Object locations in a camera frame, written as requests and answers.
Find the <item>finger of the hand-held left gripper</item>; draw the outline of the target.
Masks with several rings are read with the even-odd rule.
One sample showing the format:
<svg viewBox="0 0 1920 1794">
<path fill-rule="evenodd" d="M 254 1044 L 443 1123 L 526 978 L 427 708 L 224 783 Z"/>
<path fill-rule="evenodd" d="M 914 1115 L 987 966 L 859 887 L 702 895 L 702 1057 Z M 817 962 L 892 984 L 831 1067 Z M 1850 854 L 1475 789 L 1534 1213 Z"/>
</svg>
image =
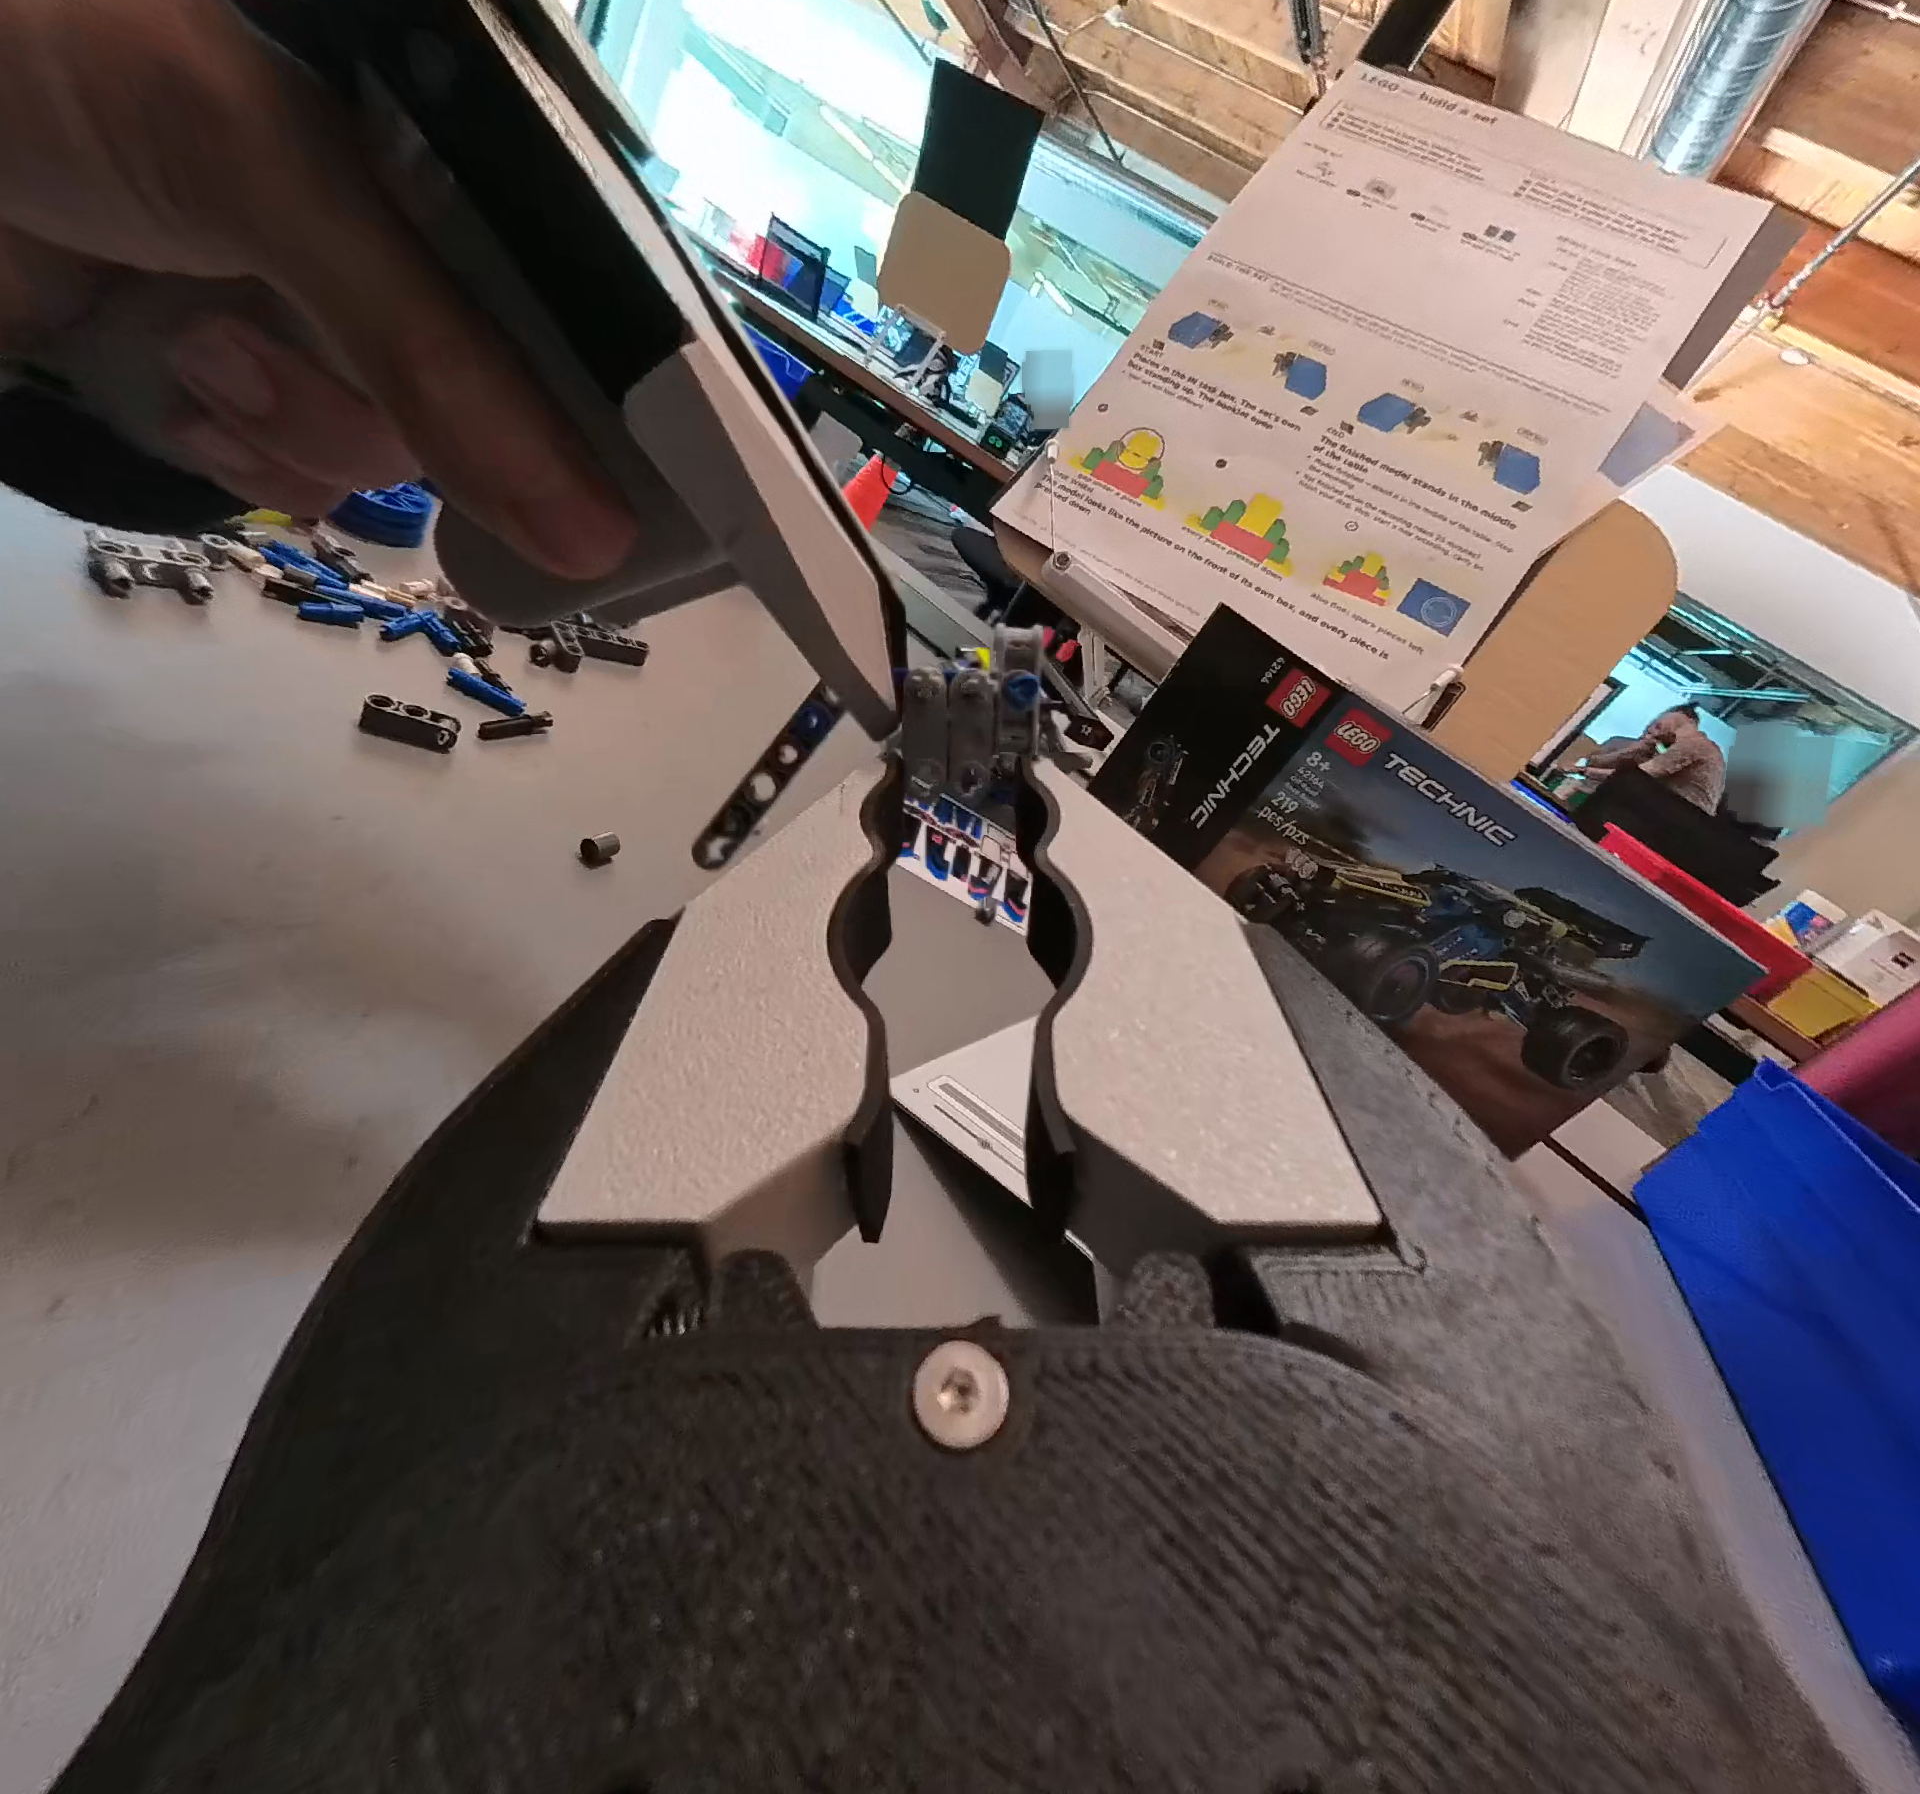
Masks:
<svg viewBox="0 0 1920 1794">
<path fill-rule="evenodd" d="M 629 434 L 695 525 L 877 741 L 899 731 L 895 580 L 747 354 L 695 333 L 622 400 Z"/>
</svg>

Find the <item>grey and blue lego assembly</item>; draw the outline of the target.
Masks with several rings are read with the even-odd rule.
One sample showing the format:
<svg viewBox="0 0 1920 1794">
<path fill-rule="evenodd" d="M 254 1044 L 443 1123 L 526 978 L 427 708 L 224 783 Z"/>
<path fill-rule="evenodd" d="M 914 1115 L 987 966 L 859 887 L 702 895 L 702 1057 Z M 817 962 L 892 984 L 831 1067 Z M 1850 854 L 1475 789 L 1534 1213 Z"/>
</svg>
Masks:
<svg viewBox="0 0 1920 1794">
<path fill-rule="evenodd" d="M 896 674 L 904 801 L 951 799 L 1009 830 L 1017 842 L 1018 763 L 1044 752 L 1044 629 L 996 629 L 989 646 Z M 759 833 L 787 786 L 842 722 L 842 704 L 817 683 L 747 763 L 690 842 L 690 860 L 719 872 Z"/>
</svg>

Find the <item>black lego set box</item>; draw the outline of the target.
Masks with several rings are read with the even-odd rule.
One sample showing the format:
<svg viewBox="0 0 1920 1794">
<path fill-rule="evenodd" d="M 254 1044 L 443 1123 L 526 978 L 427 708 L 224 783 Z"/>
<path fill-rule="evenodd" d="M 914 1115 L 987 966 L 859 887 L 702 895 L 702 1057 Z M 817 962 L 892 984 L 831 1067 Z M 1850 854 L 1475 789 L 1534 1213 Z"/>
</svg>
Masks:
<svg viewBox="0 0 1920 1794">
<path fill-rule="evenodd" d="M 1507 1155 L 1761 968 L 1562 817 L 1217 605 L 1090 778 Z"/>
</svg>

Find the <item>lego sticker sheet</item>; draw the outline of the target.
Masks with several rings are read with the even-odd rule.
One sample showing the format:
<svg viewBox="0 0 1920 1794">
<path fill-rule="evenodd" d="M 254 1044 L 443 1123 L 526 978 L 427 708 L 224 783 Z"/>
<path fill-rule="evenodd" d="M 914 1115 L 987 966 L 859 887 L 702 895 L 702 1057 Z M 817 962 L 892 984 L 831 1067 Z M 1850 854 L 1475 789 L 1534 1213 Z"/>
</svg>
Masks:
<svg viewBox="0 0 1920 1794">
<path fill-rule="evenodd" d="M 905 799 L 895 868 L 965 903 L 974 920 L 1026 932 L 1030 872 L 1009 830 L 951 799 Z"/>
</svg>

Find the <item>pile of loose lego pieces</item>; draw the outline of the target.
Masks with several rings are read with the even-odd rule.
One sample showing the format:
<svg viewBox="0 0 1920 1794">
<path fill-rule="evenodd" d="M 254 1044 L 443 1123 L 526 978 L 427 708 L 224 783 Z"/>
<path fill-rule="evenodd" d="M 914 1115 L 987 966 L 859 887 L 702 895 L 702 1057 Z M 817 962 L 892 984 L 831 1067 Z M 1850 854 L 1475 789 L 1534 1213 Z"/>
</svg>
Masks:
<svg viewBox="0 0 1920 1794">
<path fill-rule="evenodd" d="M 643 667 L 650 643 L 583 613 L 535 625 L 506 625 L 456 597 L 443 576 L 389 576 L 376 555 L 418 555 L 430 543 L 441 497 L 427 483 L 361 489 L 325 521 L 294 532 L 269 506 L 245 510 L 215 529 L 188 538 L 137 538 L 119 529 L 82 537 L 82 573 L 108 600 L 163 589 L 203 607 L 224 576 L 249 585 L 269 605 L 307 629 L 365 634 L 382 646 L 422 643 L 443 676 L 443 695 L 476 711 L 459 711 L 373 690 L 357 704 L 357 734 L 388 744 L 446 753 L 465 731 L 486 744 L 549 735 L 555 716 L 526 701 L 498 667 L 503 634 L 526 643 L 534 670 L 571 676 L 588 661 Z"/>
</svg>

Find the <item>tan background panel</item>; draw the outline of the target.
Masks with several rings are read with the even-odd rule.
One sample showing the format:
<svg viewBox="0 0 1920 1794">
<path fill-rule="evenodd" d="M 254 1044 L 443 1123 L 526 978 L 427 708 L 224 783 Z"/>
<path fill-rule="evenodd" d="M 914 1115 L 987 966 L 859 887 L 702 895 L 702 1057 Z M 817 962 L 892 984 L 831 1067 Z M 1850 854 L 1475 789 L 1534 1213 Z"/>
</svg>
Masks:
<svg viewBox="0 0 1920 1794">
<path fill-rule="evenodd" d="M 911 188 L 895 212 L 877 296 L 884 310 L 971 354 L 989 336 L 1008 273 L 1003 237 Z"/>
</svg>

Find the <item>white poster stand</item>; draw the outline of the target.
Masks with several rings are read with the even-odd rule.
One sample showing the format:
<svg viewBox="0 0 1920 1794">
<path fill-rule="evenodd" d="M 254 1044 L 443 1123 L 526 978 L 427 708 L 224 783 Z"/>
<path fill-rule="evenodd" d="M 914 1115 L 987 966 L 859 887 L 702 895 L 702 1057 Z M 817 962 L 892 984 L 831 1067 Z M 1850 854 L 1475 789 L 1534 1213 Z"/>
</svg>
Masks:
<svg viewBox="0 0 1920 1794">
<path fill-rule="evenodd" d="M 997 518 L 993 532 L 1018 585 L 1075 622 L 1085 711 L 1108 728 L 1118 723 L 1120 716 L 1112 711 L 1118 678 L 1132 670 L 1144 689 L 1153 689 L 1187 653 L 1190 632 L 1169 625 L 1164 617 L 1100 577 L 1069 552 L 1044 544 Z"/>
</svg>

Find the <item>black background panel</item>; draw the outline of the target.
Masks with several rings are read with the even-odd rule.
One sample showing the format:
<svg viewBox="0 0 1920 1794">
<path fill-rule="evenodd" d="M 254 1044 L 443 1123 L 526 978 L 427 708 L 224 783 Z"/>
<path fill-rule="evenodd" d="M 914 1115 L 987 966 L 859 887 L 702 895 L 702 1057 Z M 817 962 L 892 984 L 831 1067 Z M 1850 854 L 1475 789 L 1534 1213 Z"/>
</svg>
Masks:
<svg viewBox="0 0 1920 1794">
<path fill-rule="evenodd" d="M 1003 242 L 1044 120 L 1030 102 L 938 57 L 908 190 Z"/>
</svg>

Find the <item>red storage bin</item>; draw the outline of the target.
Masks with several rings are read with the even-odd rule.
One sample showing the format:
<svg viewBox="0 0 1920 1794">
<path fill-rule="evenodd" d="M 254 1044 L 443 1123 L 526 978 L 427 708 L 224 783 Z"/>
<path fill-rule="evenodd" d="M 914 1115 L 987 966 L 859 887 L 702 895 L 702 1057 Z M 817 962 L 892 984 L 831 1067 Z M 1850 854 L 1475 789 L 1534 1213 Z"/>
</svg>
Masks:
<svg viewBox="0 0 1920 1794">
<path fill-rule="evenodd" d="M 1777 936 L 1767 923 L 1749 917 L 1740 905 L 1728 903 L 1723 895 L 1703 884 L 1616 822 L 1603 822 L 1598 845 L 1761 966 L 1761 981 L 1747 997 L 1767 1003 L 1811 968 L 1811 959 L 1799 954 L 1795 942 Z"/>
</svg>

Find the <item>brown cardboard board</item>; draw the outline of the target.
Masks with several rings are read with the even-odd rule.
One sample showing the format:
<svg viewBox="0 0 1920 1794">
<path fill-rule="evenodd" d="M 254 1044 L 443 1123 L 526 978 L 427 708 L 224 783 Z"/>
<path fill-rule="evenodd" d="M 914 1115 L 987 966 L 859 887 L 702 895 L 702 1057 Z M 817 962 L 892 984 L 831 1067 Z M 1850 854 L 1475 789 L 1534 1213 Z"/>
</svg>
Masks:
<svg viewBox="0 0 1920 1794">
<path fill-rule="evenodd" d="M 1667 532 L 1609 500 L 1528 573 L 1466 656 L 1460 695 L 1427 735 L 1486 781 L 1510 781 L 1670 611 Z"/>
</svg>

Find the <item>yellow storage bin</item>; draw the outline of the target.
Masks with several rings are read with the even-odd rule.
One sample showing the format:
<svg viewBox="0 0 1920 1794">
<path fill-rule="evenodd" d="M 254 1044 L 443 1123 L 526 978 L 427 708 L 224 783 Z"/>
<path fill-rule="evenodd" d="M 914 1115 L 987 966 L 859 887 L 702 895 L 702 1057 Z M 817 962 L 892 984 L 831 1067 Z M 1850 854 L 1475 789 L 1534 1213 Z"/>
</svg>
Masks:
<svg viewBox="0 0 1920 1794">
<path fill-rule="evenodd" d="M 1878 1003 L 1850 981 L 1814 962 L 1799 962 L 1791 978 L 1765 978 L 1747 994 L 1728 1003 L 1732 1023 L 1767 1041 L 1788 1061 L 1807 1061 L 1820 1045 L 1844 1036 Z"/>
</svg>

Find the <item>blue divided storage bin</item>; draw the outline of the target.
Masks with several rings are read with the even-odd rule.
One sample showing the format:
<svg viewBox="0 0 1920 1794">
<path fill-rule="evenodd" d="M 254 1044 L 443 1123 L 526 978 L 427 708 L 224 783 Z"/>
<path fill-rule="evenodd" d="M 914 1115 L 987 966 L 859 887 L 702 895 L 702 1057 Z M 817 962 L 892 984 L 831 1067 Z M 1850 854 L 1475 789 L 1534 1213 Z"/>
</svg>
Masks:
<svg viewBox="0 0 1920 1794">
<path fill-rule="evenodd" d="M 1634 1201 L 1865 1680 L 1913 1738 L 1913 1155 L 1765 1061 Z"/>
</svg>

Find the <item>white instruction poster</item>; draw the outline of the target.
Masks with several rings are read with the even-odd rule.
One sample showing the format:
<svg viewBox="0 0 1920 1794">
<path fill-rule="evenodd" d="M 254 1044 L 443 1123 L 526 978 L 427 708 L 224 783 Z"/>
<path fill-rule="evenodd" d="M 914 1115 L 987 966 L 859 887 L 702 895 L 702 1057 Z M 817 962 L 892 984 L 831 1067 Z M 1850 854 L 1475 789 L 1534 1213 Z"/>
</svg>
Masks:
<svg viewBox="0 0 1920 1794">
<path fill-rule="evenodd" d="M 1351 66 L 996 521 L 1179 625 L 1235 607 L 1396 708 L 1618 495 L 1786 243 L 1753 194 Z"/>
</svg>

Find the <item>white carton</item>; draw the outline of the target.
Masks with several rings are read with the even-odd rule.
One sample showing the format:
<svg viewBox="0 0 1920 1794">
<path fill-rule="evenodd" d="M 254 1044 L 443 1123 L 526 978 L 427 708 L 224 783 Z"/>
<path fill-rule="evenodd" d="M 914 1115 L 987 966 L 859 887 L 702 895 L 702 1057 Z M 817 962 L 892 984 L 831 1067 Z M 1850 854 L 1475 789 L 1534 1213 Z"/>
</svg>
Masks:
<svg viewBox="0 0 1920 1794">
<path fill-rule="evenodd" d="M 1782 920 L 1814 966 L 1878 1003 L 1916 987 L 1916 929 L 1886 912 L 1849 917 L 1828 896 L 1802 890 L 1782 905 Z"/>
</svg>

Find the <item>silver ventilation duct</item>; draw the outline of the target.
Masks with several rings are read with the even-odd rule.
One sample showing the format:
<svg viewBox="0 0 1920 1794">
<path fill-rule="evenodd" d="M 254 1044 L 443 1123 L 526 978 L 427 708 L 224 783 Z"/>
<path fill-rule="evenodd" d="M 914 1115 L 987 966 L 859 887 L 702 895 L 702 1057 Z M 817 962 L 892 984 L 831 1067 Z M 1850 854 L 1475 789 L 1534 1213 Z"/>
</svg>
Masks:
<svg viewBox="0 0 1920 1794">
<path fill-rule="evenodd" d="M 1828 2 L 1713 0 L 1644 154 L 1674 176 L 1713 176 Z"/>
</svg>

